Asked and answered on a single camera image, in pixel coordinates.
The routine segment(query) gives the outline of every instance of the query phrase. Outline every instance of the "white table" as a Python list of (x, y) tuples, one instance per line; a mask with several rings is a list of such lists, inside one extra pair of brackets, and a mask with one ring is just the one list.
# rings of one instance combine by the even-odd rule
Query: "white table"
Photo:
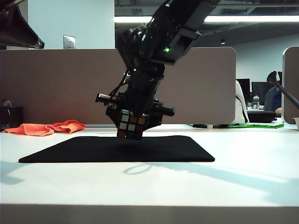
[(22, 164), (19, 158), (69, 138), (116, 136), (116, 130), (46, 137), (1, 133), (1, 223), (299, 223), (295, 125), (162, 125), (143, 135), (190, 136), (216, 160)]

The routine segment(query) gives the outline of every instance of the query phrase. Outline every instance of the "small white cup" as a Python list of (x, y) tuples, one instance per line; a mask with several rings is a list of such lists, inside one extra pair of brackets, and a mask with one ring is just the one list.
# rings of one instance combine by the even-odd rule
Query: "small white cup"
[(299, 118), (293, 118), (297, 125), (297, 130), (299, 131)]

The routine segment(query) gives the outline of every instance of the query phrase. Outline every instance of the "rubik's cube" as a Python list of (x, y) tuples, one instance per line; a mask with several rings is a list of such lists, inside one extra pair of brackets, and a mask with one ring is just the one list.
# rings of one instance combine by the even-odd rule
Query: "rubik's cube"
[(135, 117), (130, 111), (122, 110), (117, 137), (141, 140), (147, 116)]

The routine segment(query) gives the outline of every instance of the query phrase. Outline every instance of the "dark bin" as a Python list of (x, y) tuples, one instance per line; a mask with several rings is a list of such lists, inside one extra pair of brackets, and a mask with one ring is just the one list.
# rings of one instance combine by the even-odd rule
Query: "dark bin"
[(23, 123), (22, 106), (0, 107), (0, 131), (18, 127)]

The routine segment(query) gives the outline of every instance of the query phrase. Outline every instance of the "ceiling light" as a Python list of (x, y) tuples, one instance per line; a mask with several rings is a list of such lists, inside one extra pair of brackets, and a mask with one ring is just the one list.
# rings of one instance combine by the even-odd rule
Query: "ceiling light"
[(151, 16), (116, 16), (114, 17), (114, 22), (149, 22), (151, 20)]
[[(149, 22), (151, 16), (116, 16), (116, 23), (141, 23)], [(298, 15), (210, 15), (205, 19), (205, 23), (222, 23), (222, 22), (299, 22)]]
[(218, 16), (210, 15), (205, 19), (205, 23), (218, 22), (299, 22), (297, 15), (234, 15)]

